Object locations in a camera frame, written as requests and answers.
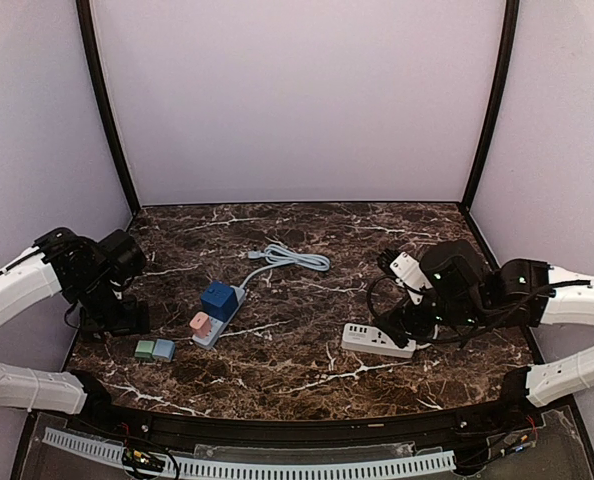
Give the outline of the green plug adapter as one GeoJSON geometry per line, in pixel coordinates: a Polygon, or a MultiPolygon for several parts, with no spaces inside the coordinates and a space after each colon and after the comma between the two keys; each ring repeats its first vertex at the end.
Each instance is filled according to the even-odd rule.
{"type": "Polygon", "coordinates": [[[155,342],[152,340],[139,340],[134,350],[134,358],[143,362],[153,362],[155,342]]]}

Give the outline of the light blue plug adapter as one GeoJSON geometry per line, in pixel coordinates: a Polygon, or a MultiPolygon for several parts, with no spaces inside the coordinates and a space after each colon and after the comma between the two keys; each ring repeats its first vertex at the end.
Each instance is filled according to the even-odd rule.
{"type": "Polygon", "coordinates": [[[155,361],[171,362],[176,351],[176,344],[172,340],[157,339],[152,351],[152,358],[155,361]]]}

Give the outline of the pink plug adapter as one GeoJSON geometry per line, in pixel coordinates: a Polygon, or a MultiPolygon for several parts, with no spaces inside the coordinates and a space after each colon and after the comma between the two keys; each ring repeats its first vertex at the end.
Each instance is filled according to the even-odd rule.
{"type": "Polygon", "coordinates": [[[211,318],[205,312],[198,312],[189,322],[189,326],[194,338],[206,339],[210,335],[212,328],[211,318]]]}

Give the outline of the blue cube socket adapter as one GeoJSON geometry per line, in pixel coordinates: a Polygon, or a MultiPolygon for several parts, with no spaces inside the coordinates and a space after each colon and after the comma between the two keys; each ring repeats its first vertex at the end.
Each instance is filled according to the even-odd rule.
{"type": "Polygon", "coordinates": [[[227,322],[238,307],[235,290],[222,282],[212,282],[201,294],[202,311],[209,317],[227,322]]]}

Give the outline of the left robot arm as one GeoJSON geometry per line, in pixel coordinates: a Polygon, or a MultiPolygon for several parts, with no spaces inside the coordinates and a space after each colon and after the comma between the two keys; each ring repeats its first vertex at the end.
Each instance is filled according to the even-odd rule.
{"type": "MultiPolygon", "coordinates": [[[[0,269],[0,327],[60,295],[70,312],[78,312],[75,329],[84,339],[146,334],[148,306],[125,292],[146,264],[136,240],[124,230],[94,241],[68,228],[54,229],[0,269]]],[[[77,416],[99,412],[110,402],[110,394],[91,373],[0,362],[0,408],[77,416]]]]}

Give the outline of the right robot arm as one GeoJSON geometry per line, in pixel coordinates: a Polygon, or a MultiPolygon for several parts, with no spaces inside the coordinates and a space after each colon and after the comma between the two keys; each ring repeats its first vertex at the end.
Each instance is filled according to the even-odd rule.
{"type": "MultiPolygon", "coordinates": [[[[385,280],[406,292],[374,324],[397,346],[470,341],[499,328],[594,326],[594,276],[544,261],[513,259],[489,268],[466,240],[430,247],[420,259],[393,249],[377,264],[385,280]]],[[[529,365],[504,376],[501,397],[544,407],[594,387],[594,346],[561,360],[529,365]]]]}

